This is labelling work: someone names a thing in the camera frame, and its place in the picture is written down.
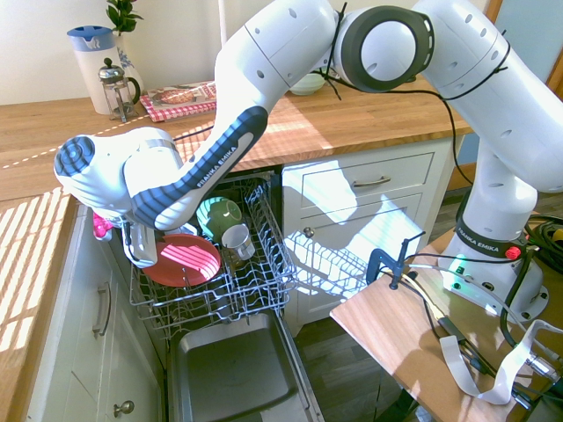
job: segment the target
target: potted plant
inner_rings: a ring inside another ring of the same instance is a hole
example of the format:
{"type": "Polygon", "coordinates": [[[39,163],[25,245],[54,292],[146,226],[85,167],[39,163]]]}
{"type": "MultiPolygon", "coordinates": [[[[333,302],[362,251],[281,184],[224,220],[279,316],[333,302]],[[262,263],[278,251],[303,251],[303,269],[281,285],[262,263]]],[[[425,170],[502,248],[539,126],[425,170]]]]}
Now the potted plant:
{"type": "Polygon", "coordinates": [[[118,36],[121,33],[132,33],[137,25],[137,19],[143,20],[133,11],[133,3],[136,0],[107,0],[107,16],[112,21],[113,31],[118,36]]]}
{"type": "Polygon", "coordinates": [[[115,40],[115,46],[117,47],[117,52],[120,56],[121,67],[125,71],[125,75],[128,77],[133,77],[141,88],[141,92],[144,92],[144,83],[141,79],[141,75],[135,69],[135,66],[129,60],[127,52],[124,46],[123,33],[132,33],[137,25],[137,20],[144,20],[141,16],[137,15],[133,10],[133,3],[136,0],[106,0],[108,3],[106,13],[107,16],[113,23],[113,39],[115,40]]]}

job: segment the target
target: green mug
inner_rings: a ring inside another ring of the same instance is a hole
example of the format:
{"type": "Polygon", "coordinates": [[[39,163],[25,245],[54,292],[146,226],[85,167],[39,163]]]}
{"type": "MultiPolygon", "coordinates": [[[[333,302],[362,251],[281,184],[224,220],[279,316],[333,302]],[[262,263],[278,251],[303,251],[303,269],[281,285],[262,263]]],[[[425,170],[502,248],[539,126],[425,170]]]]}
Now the green mug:
{"type": "Polygon", "coordinates": [[[203,233],[218,244],[228,228],[243,220],[243,213],[238,205],[223,196],[204,200],[195,215],[203,233]]]}

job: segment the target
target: wire rack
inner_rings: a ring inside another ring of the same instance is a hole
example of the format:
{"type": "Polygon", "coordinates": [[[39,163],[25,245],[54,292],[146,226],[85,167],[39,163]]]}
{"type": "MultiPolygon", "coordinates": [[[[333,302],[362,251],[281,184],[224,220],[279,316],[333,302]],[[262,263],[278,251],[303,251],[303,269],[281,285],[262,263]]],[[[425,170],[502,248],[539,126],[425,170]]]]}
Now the wire rack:
{"type": "Polygon", "coordinates": [[[178,332],[237,321],[265,309],[280,315],[295,286],[296,268],[267,200],[266,180],[251,178],[219,185],[214,194],[237,202],[256,252],[240,261],[215,244],[221,269],[199,286],[166,287],[132,266],[129,300],[140,318],[172,338],[178,332]]]}

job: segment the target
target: mug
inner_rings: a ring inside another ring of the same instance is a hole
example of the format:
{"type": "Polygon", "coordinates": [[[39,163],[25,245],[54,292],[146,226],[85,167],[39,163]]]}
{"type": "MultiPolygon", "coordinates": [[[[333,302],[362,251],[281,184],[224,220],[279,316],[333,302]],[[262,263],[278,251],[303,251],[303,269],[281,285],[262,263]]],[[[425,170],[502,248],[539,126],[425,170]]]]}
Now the mug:
{"type": "Polygon", "coordinates": [[[250,230],[245,224],[237,224],[228,228],[223,233],[221,243],[225,248],[234,250],[243,260],[252,258],[256,251],[250,238],[250,230]]]}
{"type": "Polygon", "coordinates": [[[223,233],[228,228],[243,220],[243,213],[238,205],[223,196],[204,200],[195,216],[203,233],[217,244],[221,243],[223,233]]]}

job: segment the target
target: white mug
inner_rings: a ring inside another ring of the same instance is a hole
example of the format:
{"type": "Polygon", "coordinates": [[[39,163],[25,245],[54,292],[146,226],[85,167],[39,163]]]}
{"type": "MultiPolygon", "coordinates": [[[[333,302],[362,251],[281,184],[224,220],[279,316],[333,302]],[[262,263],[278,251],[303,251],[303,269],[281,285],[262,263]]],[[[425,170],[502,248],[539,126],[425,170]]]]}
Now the white mug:
{"type": "Polygon", "coordinates": [[[241,259],[250,259],[256,249],[250,238],[250,230],[244,224],[229,227],[221,237],[225,248],[234,250],[241,259]]]}

